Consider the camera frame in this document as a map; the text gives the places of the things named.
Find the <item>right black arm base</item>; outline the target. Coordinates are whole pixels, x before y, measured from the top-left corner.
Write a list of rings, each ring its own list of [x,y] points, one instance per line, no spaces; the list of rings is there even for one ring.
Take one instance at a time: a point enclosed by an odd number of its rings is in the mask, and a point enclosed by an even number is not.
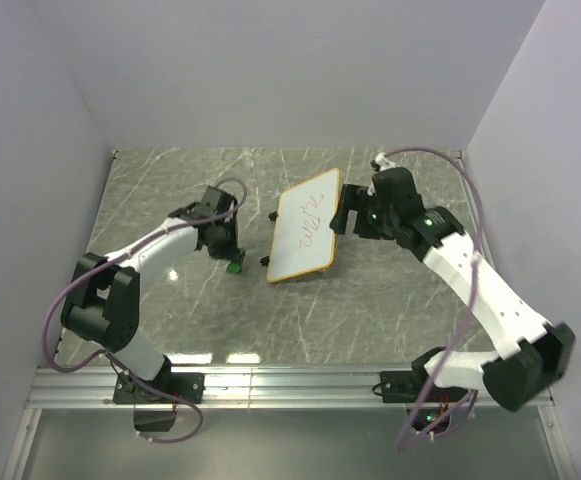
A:
[[[379,373],[379,382],[371,391],[383,403],[416,403],[429,375],[412,370],[387,370]]]

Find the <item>yellow framed whiteboard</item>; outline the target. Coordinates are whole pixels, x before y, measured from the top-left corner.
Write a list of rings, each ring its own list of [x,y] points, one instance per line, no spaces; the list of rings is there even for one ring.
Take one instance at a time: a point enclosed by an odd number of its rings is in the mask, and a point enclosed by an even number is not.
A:
[[[278,283],[327,269],[335,256],[330,228],[340,192],[340,170],[332,168],[287,190],[279,198],[266,280]]]

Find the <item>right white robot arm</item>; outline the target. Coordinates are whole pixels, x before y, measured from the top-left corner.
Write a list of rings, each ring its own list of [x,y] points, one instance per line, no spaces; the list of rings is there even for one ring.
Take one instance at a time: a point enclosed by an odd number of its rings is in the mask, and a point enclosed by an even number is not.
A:
[[[369,187],[345,184],[331,230],[390,240],[437,274],[490,338],[488,352],[444,353],[436,347],[411,364],[408,386],[431,400],[445,389],[485,391],[502,408],[515,412],[565,374],[576,336],[565,323],[553,325],[525,303],[474,248],[460,221],[445,207],[427,207],[410,171],[394,167],[376,172]]]

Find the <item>green whiteboard eraser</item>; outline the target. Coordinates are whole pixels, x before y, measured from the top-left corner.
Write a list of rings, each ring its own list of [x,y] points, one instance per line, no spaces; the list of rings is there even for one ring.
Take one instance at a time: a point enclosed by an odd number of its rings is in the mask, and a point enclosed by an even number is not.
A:
[[[230,274],[239,274],[243,268],[243,261],[242,260],[234,260],[231,261],[227,267],[226,271]]]

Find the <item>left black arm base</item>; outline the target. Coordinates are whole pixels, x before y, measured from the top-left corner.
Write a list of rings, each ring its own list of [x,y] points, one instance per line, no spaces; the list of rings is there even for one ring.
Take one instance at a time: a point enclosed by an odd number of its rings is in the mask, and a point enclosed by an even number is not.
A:
[[[143,380],[149,387],[146,390],[132,376],[120,373],[112,397],[114,404],[154,404],[169,402],[168,398],[157,394],[157,391],[168,396],[177,397],[193,404],[199,404],[204,392],[205,375],[199,372],[171,372],[154,381]]]

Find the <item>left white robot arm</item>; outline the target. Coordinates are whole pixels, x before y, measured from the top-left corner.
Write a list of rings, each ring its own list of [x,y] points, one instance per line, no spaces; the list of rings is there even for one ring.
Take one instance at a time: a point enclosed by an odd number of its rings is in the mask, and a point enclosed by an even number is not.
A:
[[[194,202],[129,246],[104,256],[87,253],[76,265],[62,326],[117,360],[150,402],[174,393],[174,377],[167,355],[139,332],[142,290],[175,260],[202,249],[241,266],[245,252],[238,246],[236,207],[230,195]]]

